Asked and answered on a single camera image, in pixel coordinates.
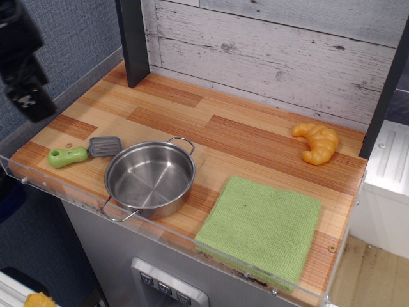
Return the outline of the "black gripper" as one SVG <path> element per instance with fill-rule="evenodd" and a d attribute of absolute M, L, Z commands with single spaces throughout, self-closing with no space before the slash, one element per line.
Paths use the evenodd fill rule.
<path fill-rule="evenodd" d="M 1 79 L 6 95 L 31 122 L 56 112 L 42 86 L 47 77 L 35 52 L 43 47 L 40 32 L 21 1 L 1 1 Z"/>

